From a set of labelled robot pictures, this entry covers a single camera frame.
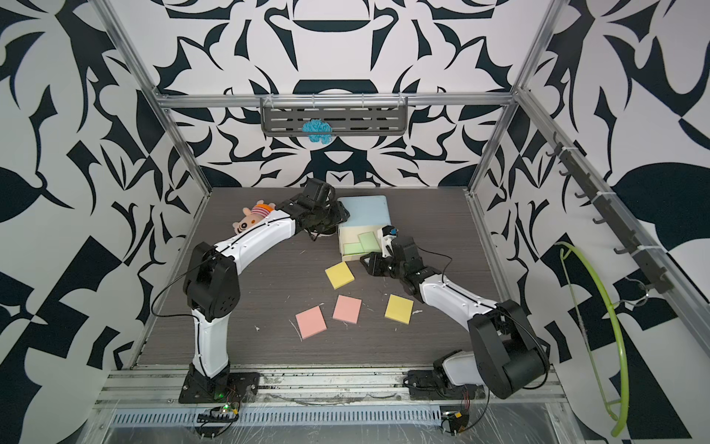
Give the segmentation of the green sticky note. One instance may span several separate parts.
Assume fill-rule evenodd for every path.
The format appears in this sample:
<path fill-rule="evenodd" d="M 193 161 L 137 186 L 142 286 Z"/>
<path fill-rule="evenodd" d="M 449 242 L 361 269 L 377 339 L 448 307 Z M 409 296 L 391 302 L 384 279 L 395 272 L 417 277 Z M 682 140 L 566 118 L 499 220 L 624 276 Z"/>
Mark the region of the green sticky note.
<path fill-rule="evenodd" d="M 360 233 L 358 239 L 364 253 L 381 252 L 380 240 L 373 231 Z"/>
<path fill-rule="evenodd" d="M 343 255 L 363 255 L 364 248 L 360 242 L 345 243 L 343 245 Z"/>

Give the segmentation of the light blue drawer box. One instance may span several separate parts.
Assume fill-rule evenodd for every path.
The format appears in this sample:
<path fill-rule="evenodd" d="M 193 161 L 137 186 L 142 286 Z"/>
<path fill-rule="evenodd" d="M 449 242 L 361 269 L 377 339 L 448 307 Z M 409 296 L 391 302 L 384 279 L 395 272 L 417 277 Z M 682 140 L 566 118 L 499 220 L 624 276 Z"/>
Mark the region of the light blue drawer box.
<path fill-rule="evenodd" d="M 343 255 L 345 243 L 359 242 L 360 233 L 373 231 L 377 239 L 382 227 L 391 225 L 388 200 L 384 195 L 341 197 L 338 201 L 345 205 L 351 216 L 338 226 L 338 246 L 342 260 L 357 261 L 367 255 Z"/>

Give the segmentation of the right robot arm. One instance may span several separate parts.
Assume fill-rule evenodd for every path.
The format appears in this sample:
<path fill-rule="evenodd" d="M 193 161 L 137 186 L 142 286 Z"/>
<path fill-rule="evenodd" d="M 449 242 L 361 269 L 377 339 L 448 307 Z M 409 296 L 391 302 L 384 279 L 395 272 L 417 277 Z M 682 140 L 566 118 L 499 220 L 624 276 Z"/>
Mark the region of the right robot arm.
<path fill-rule="evenodd" d="M 360 258 L 374 277 L 397 279 L 406 294 L 434 307 L 462 326 L 471 351 L 453 353 L 436 364 L 446 386 L 483 385 L 499 399 L 519 390 L 535 390 L 536 379 L 546 379 L 550 362 L 520 305 L 495 302 L 452 282 L 427 266 L 421 249 L 410 236 L 388 235 L 379 253 Z"/>

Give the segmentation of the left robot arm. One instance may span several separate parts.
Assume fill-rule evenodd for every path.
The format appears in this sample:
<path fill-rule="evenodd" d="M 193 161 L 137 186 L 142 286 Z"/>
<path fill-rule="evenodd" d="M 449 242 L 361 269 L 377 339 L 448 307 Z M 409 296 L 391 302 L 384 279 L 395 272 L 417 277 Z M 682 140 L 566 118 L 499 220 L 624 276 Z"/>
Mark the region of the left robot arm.
<path fill-rule="evenodd" d="M 300 194 L 278 204 L 258 202 L 244 210 L 235 235 L 192 251 L 183 284 L 195 327 L 194 357 L 188 381 L 216 399 L 229 380 L 229 317 L 240 301 L 240 274 L 277 244 L 304 231 L 312 239 L 331 235 L 349 219 L 335 188 L 308 179 Z"/>

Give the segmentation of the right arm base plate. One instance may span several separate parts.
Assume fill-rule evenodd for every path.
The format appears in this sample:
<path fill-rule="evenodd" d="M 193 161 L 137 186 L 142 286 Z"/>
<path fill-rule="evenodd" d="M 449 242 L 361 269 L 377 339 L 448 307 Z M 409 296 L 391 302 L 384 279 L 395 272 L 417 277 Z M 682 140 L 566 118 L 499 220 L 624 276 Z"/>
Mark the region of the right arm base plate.
<path fill-rule="evenodd" d="M 417 401 L 463 401 L 465 397 L 471 400 L 486 397 L 482 385 L 454 386 L 438 370 L 410 370 L 402 385 L 409 391 L 410 397 Z"/>

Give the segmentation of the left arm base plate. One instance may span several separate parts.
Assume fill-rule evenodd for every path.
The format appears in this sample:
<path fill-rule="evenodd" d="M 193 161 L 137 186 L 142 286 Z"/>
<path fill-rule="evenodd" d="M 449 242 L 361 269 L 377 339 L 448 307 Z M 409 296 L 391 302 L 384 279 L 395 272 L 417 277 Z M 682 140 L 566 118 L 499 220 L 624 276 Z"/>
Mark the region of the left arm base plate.
<path fill-rule="evenodd" d="M 179 394 L 180 404 L 236 403 L 258 393 L 261 374 L 230 372 L 229 369 L 209 379 L 191 367 Z"/>

